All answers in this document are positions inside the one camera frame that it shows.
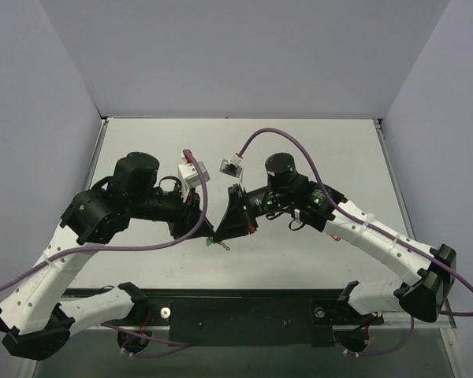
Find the silver key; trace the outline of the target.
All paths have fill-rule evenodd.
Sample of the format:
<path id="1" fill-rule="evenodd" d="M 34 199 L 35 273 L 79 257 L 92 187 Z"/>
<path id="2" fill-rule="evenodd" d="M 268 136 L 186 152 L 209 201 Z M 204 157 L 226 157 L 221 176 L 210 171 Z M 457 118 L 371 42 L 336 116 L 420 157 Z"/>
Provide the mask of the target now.
<path id="1" fill-rule="evenodd" d="M 230 247 L 228 245 L 226 245 L 224 242 L 216 242 L 217 245 L 221 246 L 223 249 L 225 249 L 226 251 L 230 251 Z"/>

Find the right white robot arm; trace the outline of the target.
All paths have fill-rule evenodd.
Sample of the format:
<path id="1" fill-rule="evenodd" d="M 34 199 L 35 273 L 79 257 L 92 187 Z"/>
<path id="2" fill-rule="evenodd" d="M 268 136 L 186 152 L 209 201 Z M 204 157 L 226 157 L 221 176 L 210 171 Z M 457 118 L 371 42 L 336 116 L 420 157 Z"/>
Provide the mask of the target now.
<path id="1" fill-rule="evenodd" d="M 258 217 L 288 213 L 292 221 L 350 243 L 396 274 L 393 280 L 348 284 L 336 304 L 343 321 L 381 312 L 405 312 L 430 323 L 437 320 L 454 282 L 441 268 L 455 267 L 453 248 L 418 243 L 385 227 L 333 188 L 321 191 L 316 182 L 296 171 L 291 154 L 271 155 L 265 170 L 264 187 L 253 191 L 238 183 L 229 187 L 228 206 L 214 242 L 256 232 Z"/>

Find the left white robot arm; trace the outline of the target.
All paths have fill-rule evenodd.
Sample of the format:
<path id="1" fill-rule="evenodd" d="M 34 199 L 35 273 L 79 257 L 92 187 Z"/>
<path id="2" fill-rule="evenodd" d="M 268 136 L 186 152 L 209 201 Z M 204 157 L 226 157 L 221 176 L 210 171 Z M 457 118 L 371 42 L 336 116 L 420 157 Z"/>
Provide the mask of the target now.
<path id="1" fill-rule="evenodd" d="M 138 324 L 151 314 L 147 296 L 132 283 L 72 302 L 61 298 L 94 255 L 114 250 L 111 239 L 131 220 L 168 224 L 172 244 L 213 234 L 204 164 L 184 150 L 172 191 L 161 188 L 159 166 L 141 152 L 119 159 L 112 175 L 73 198 L 35 266 L 6 284 L 0 332 L 12 356 L 42 361 L 83 330 L 117 320 Z"/>

